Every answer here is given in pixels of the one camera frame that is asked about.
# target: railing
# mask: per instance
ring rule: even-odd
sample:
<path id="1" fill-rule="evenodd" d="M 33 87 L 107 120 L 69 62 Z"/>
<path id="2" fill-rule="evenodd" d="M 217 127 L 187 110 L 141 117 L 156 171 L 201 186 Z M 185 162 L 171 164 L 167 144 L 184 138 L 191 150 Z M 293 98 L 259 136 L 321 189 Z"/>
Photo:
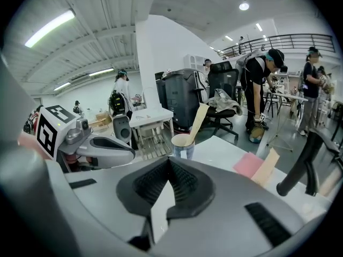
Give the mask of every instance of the railing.
<path id="1" fill-rule="evenodd" d="M 335 53 L 332 36 L 325 34 L 284 34 L 260 38 L 226 48 L 218 54 L 223 58 L 231 58 L 242 54 L 248 54 L 256 49 L 305 49 L 315 47 L 319 51 Z"/>

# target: paper cup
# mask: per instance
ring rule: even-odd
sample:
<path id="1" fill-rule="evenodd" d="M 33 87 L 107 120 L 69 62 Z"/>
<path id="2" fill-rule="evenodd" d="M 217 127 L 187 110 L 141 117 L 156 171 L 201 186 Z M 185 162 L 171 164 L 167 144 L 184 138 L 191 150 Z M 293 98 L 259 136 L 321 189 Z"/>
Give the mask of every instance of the paper cup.
<path id="1" fill-rule="evenodd" d="M 193 153 L 194 153 L 195 142 L 193 142 L 192 144 L 188 146 L 185 146 L 189 136 L 190 136 L 189 134 L 178 134 L 178 135 L 175 135 L 171 139 L 175 157 L 181 158 L 181 151 L 186 150 L 187 159 L 189 160 L 192 159 Z"/>

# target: ceiling light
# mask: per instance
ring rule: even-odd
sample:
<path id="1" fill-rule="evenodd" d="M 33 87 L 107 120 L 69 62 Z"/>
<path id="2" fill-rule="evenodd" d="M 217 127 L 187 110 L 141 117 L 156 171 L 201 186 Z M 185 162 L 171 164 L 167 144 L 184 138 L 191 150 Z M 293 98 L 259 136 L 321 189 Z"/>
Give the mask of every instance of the ceiling light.
<path id="1" fill-rule="evenodd" d="M 53 29 L 57 28 L 61 24 L 73 19 L 75 17 L 74 13 L 69 10 L 64 14 L 56 17 L 54 20 L 48 22 L 44 27 L 37 31 L 26 43 L 25 46 L 32 48 L 39 40 L 46 36 Z"/>
<path id="2" fill-rule="evenodd" d="M 97 72 L 89 74 L 89 76 L 94 76 L 94 75 L 102 74 L 102 73 L 105 73 L 105 72 L 110 72 L 110 71 L 113 71 L 113 70 L 114 69 L 111 68 L 111 69 L 107 69 L 107 70 L 103 70 L 103 71 L 97 71 Z"/>
<path id="3" fill-rule="evenodd" d="M 246 11 L 248 8 L 249 8 L 249 4 L 248 3 L 240 4 L 240 10 Z"/>
<path id="4" fill-rule="evenodd" d="M 261 32 L 261 31 L 262 31 L 262 28 L 261 28 L 261 26 L 259 25 L 259 23 L 257 23 L 256 26 L 258 27 L 259 31 Z"/>
<path id="5" fill-rule="evenodd" d="M 64 87 L 66 87 L 66 86 L 69 86 L 69 85 L 70 85 L 70 83 L 67 82 L 67 83 L 65 83 L 65 84 L 63 84 L 63 85 L 61 85 L 61 86 L 55 88 L 54 90 L 59 90 L 59 89 L 61 89 L 61 88 L 64 88 Z"/>

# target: black t-shirt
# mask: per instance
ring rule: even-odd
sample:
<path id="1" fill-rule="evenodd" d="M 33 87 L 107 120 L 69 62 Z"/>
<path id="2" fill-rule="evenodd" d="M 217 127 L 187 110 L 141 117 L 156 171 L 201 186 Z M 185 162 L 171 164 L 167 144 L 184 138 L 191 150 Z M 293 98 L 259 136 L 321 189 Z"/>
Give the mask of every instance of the black t-shirt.
<path id="1" fill-rule="evenodd" d="M 304 71 L 303 71 L 303 76 L 304 76 L 304 82 L 305 82 L 305 87 L 303 87 L 304 90 L 304 96 L 310 97 L 310 98 L 317 98 L 319 95 L 319 87 L 318 85 L 310 83 L 306 77 L 307 75 L 312 75 L 313 78 L 318 79 L 318 74 L 317 70 L 314 66 L 311 65 L 310 62 L 306 62 Z"/>
<path id="2" fill-rule="evenodd" d="M 265 56 L 260 56 L 260 58 L 265 62 Z M 247 64 L 245 65 L 245 69 L 247 70 L 247 79 L 252 80 L 254 83 L 258 85 L 262 85 L 262 79 L 270 75 L 270 70 L 267 68 L 266 65 L 264 66 L 264 71 L 262 70 L 262 67 L 260 63 L 257 62 L 256 57 L 250 59 L 247 62 Z"/>

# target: black office chair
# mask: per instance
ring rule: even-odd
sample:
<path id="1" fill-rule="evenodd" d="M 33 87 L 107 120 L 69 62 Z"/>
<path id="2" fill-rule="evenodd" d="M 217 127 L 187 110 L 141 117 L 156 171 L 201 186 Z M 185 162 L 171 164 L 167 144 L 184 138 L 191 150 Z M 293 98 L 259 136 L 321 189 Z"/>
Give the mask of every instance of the black office chair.
<path id="1" fill-rule="evenodd" d="M 209 98 L 214 96 L 215 89 L 223 89 L 234 101 L 236 100 L 236 84 L 238 80 L 238 70 L 232 69 L 230 62 L 222 62 L 211 65 L 211 70 L 208 74 L 208 83 L 210 85 Z M 214 118 L 214 121 L 207 119 L 207 127 L 214 127 L 212 136 L 216 135 L 219 129 L 225 130 L 235 136 L 235 141 L 238 140 L 238 134 L 232 131 L 233 124 L 228 119 L 236 114 L 234 110 L 223 110 L 216 112 L 214 107 L 209 107 L 206 117 Z M 220 123 L 221 119 L 227 120 L 228 124 Z"/>

